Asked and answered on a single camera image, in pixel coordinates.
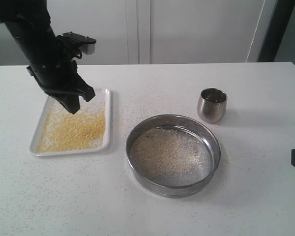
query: white table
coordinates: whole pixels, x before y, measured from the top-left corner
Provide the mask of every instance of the white table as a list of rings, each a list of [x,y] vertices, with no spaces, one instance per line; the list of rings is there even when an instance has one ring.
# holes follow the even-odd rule
[[[25,66],[0,66],[0,235],[295,236],[293,64],[91,65],[79,73],[113,91],[112,144],[39,158],[28,147],[46,95]],[[222,149],[214,178],[186,198],[149,193],[126,169],[128,133],[157,114],[199,120],[207,87],[229,97],[223,120],[206,124]]]

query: black robotic arm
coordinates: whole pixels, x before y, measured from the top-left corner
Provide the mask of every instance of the black robotic arm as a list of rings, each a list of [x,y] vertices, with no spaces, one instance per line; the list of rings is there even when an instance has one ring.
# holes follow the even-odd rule
[[[70,113],[80,109],[79,96],[89,102],[94,90],[77,73],[74,57],[94,46],[95,39],[65,33],[55,36],[46,0],[0,0],[0,23],[5,23],[29,60],[28,71],[44,92]]]

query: metal cup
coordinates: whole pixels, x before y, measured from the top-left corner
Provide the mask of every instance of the metal cup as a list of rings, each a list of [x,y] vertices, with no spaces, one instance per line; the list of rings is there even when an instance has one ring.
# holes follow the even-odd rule
[[[201,92],[197,112],[198,116],[208,122],[218,122],[226,112],[227,95],[216,88],[207,88]]]

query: rectangular white tray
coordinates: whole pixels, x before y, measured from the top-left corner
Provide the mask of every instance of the rectangular white tray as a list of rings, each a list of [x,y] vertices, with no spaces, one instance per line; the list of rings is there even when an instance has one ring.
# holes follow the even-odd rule
[[[40,116],[39,122],[37,124],[36,130],[32,137],[29,152],[34,156],[56,156],[56,155],[68,155],[68,154],[78,154],[78,153],[88,153],[96,152],[106,148],[110,141],[110,129],[111,129],[111,91],[106,88],[94,89],[96,96],[93,99],[96,99],[98,95],[102,93],[104,95],[104,112],[105,112],[105,132],[103,137],[103,143],[100,147],[90,148],[90,149],[81,149],[81,150],[70,150],[70,151],[57,151],[57,152],[38,152],[37,148],[44,130],[46,118],[52,108],[53,104],[57,102],[55,99],[48,96],[46,103],[44,105],[42,114]],[[83,105],[91,107],[92,100],[87,103],[82,98],[80,99],[81,107]]]

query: sieve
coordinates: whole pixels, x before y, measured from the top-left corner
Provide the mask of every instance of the sieve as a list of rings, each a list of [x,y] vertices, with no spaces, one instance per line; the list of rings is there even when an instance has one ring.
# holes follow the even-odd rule
[[[139,145],[135,142],[137,139],[141,139],[142,135],[157,129],[174,130],[175,137],[190,139],[192,145],[188,145],[188,147],[182,145],[181,148],[191,148],[190,152],[196,153],[194,158],[199,160],[193,160],[188,165],[188,170],[182,170],[179,173],[162,171],[159,166],[155,166],[155,171],[146,171],[146,162],[145,165],[142,164],[140,161],[142,157],[136,155],[132,148]],[[135,179],[148,190],[170,198],[185,197],[200,191],[212,179],[221,158],[219,143],[212,132],[196,120],[180,115],[159,115],[139,123],[127,138],[126,154]],[[176,156],[170,159],[169,165],[175,166],[175,162],[179,158],[183,157]]]

